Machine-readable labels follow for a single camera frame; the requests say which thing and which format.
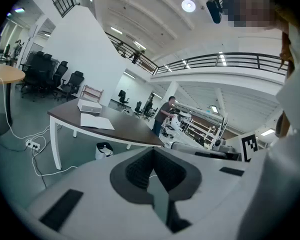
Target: white wall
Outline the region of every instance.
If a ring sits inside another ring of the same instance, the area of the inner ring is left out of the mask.
[[[37,45],[39,45],[39,46],[42,46],[42,47],[45,47],[46,46],[46,42],[48,41],[48,39],[47,38],[43,38],[43,37],[41,37],[41,36],[39,36],[39,35],[36,35],[35,37],[34,37],[34,40],[33,40],[33,42],[35,43],[35,44],[37,44]]]
[[[130,76],[123,74],[120,81],[112,94],[111,99],[119,102],[120,97],[118,96],[120,90],[125,91],[125,98],[129,98],[128,106],[134,111],[137,106],[137,102],[141,102],[141,109],[146,104],[153,86],[147,84],[144,80],[139,78],[131,78]]]
[[[126,69],[125,63],[87,7],[76,5],[56,25],[42,50],[59,61],[68,62],[63,76],[83,72],[84,85],[103,90],[100,99],[107,106]]]
[[[152,108],[155,110],[156,108],[160,109],[161,106],[162,106],[162,103],[161,103],[162,99],[161,98],[158,98],[157,96],[154,96],[153,97],[153,100],[152,100]]]
[[[21,44],[24,42],[24,45],[27,44],[27,41],[29,39],[29,36],[28,36],[28,32],[29,32],[29,29],[28,28],[23,28],[19,34],[19,37],[18,37],[18,40],[20,39],[21,40]]]

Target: office chair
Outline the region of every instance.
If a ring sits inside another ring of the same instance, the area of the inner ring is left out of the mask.
[[[34,94],[37,96],[41,94],[41,97],[44,98],[44,94],[48,89],[47,81],[51,72],[53,73],[54,67],[51,61],[51,54],[44,54],[43,52],[37,53],[32,59],[31,65],[27,65],[27,70],[24,71],[25,78],[23,79],[24,84],[21,88],[25,86],[30,87],[27,92],[22,93],[22,98],[26,94]]]
[[[62,91],[65,93],[61,95],[61,97],[57,97],[57,101],[59,101],[60,99],[66,99],[66,101],[69,100],[69,97],[72,94],[77,94],[80,88],[80,84],[83,82],[83,80],[85,79],[83,77],[84,73],[80,72],[80,71],[76,71],[74,73],[71,74],[70,79],[68,81],[67,84],[65,84],[64,79],[62,79],[62,85],[61,85],[61,89]]]
[[[61,85],[61,78],[64,76],[64,74],[68,70],[67,64],[68,64],[67,61],[61,61],[60,65],[56,69],[53,77],[46,81],[46,83],[48,85],[48,92],[52,93],[52,95],[54,96],[54,99],[56,99],[58,96],[58,92],[55,89],[57,89]]]
[[[126,99],[126,92],[125,92],[124,90],[121,90],[121,91],[119,92],[119,95],[118,95],[118,96],[120,97],[120,99],[119,99],[120,103],[118,103],[117,106],[118,106],[118,107],[121,106],[123,109],[126,109],[127,107],[126,107],[125,104],[128,104],[128,103],[129,103],[129,102],[128,102],[129,98]]]
[[[143,119],[147,119],[148,121],[150,121],[150,119],[149,119],[151,117],[150,109],[151,109],[150,106],[145,108],[144,113],[143,113]]]
[[[136,107],[135,107],[135,109],[134,109],[134,114],[138,117],[138,118],[140,118],[140,115],[141,115],[141,111],[140,111],[140,107],[141,107],[141,101],[139,101],[139,102],[137,102],[136,103]]]

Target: white paper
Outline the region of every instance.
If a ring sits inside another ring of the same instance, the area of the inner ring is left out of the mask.
[[[108,118],[94,116],[92,114],[87,113],[81,113],[80,125],[85,127],[94,127],[98,129],[115,129]]]

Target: trash bin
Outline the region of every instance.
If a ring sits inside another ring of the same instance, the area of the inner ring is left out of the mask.
[[[96,144],[95,159],[111,157],[114,154],[112,146],[108,142],[100,142]]]

